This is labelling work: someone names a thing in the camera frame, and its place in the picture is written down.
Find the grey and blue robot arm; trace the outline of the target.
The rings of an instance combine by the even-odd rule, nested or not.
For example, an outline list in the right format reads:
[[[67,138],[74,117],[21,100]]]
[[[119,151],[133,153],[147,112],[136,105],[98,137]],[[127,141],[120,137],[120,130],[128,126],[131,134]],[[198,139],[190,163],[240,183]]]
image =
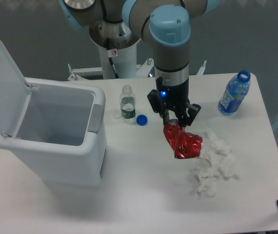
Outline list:
[[[105,79],[134,78],[137,43],[151,46],[156,88],[148,100],[164,122],[172,111],[183,127],[191,125],[201,109],[189,101],[190,19],[218,5],[218,0],[60,1],[74,28],[88,26]]]

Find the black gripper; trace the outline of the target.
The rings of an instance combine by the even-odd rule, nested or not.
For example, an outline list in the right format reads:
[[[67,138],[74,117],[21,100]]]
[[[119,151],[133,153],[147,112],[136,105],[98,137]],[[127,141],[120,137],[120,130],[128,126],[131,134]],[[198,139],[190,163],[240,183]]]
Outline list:
[[[156,89],[147,95],[155,113],[162,118],[163,125],[169,121],[169,112],[175,112],[181,127],[190,126],[201,110],[198,104],[191,104],[189,95],[189,79],[179,85],[165,85],[163,77],[156,78]]]

